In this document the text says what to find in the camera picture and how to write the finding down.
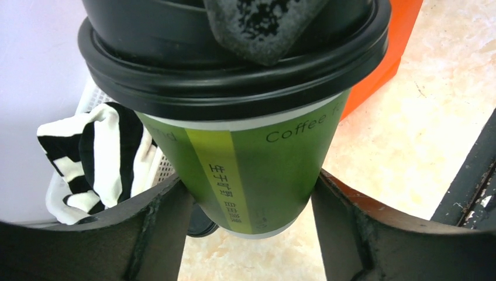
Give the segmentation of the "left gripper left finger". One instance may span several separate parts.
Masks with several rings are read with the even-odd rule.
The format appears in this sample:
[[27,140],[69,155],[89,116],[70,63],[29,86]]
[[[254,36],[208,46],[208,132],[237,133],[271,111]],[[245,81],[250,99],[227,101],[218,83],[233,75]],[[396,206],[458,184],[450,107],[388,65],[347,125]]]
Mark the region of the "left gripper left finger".
[[1,224],[2,280],[176,280],[192,209],[177,178],[75,225]]

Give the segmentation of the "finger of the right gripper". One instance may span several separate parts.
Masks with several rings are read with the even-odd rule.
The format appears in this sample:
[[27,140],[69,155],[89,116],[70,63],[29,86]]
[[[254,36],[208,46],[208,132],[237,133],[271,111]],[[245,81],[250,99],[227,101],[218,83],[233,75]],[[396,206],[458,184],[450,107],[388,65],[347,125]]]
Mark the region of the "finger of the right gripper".
[[263,66],[282,59],[327,1],[204,1],[215,40]]

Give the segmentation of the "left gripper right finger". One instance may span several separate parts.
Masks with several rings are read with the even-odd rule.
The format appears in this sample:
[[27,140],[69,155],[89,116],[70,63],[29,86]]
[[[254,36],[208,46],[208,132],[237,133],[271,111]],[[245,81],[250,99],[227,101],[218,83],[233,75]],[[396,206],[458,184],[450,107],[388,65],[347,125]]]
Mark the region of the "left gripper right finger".
[[495,231],[424,220],[322,170],[311,196],[327,280],[494,280]]

